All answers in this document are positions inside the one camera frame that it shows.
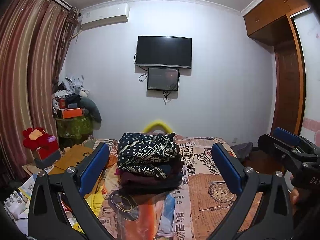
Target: cable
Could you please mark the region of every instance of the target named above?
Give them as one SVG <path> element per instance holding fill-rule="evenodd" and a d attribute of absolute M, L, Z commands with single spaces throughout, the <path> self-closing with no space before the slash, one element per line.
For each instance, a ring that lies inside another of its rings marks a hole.
<path fill-rule="evenodd" d="M 180 71 L 178 69 L 178 82 L 174 85 L 174 87 L 171 90 L 163 90 L 163 96 L 164 96 L 164 103 L 167 104 L 167 99 L 168 96 L 171 94 L 172 91 L 174 91 L 174 89 L 176 88 L 176 86 L 179 87 L 179 83 L 180 83 Z"/>
<path fill-rule="evenodd" d="M 142 74 L 141 76 L 139 76 L 139 81 L 140 81 L 140 82 L 143 82 L 143 81 L 145 81 L 145 80 L 147 79 L 147 77 L 148 77 L 148 72 Z"/>
<path fill-rule="evenodd" d="M 137 53 L 136 54 L 134 54 L 134 57 L 133 57 L 133 63 L 134 63 L 134 65 L 136 66 L 136 59 L 137 59 Z M 143 82 L 143 81 L 145 81 L 146 79 L 147 79 L 147 77 L 148 77 L 148 70 L 147 69 L 144 69 L 143 67 L 141 67 L 141 66 L 138 66 L 139 68 L 141 68 L 141 69 L 143 69 L 144 71 L 146 71 L 146 73 L 144 73 L 144 74 L 142 74 L 141 76 L 139 76 L 139 81 L 140 82 Z"/>

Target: stack of clothes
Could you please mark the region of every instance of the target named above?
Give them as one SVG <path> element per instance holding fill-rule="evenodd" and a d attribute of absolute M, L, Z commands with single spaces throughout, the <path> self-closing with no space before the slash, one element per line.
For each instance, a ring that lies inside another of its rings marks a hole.
<path fill-rule="evenodd" d="M 180 147 L 169 135 L 125 133 L 118 145 L 118 174 L 126 191 L 159 194 L 176 189 L 183 174 Z"/>

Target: door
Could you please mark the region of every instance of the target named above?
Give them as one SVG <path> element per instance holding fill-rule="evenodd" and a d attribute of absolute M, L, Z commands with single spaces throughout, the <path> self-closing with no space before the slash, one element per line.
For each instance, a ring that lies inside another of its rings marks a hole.
<path fill-rule="evenodd" d="M 277 67 L 276 107 L 271 133 L 281 127 L 294 133 L 299 109 L 300 72 L 294 41 L 274 46 Z"/>
<path fill-rule="evenodd" d="M 320 23 L 314 12 L 294 18 L 306 70 L 306 101 L 300 135 L 320 146 Z"/>

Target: bedspread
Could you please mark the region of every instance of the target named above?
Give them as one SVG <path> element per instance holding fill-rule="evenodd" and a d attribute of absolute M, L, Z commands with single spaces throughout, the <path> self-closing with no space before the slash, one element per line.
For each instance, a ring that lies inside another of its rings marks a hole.
<path fill-rule="evenodd" d="M 103 174 L 106 198 L 99 220 L 119 240 L 205 240 L 219 225 L 236 200 L 211 158 L 211 147 L 220 142 L 235 156 L 221 138 L 174 137 L 184 158 L 181 185 L 172 192 L 159 195 L 126 195 L 115 175 L 116 140 L 97 140 L 110 148 L 108 168 Z M 249 227 L 257 211 L 258 193 L 240 231 Z"/>

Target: finger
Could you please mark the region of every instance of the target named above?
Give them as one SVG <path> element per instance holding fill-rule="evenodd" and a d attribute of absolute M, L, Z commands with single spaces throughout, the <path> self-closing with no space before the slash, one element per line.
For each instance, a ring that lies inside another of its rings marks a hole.
<path fill-rule="evenodd" d="M 299 200 L 299 191 L 294 188 L 290 193 L 290 202 L 295 205 Z"/>

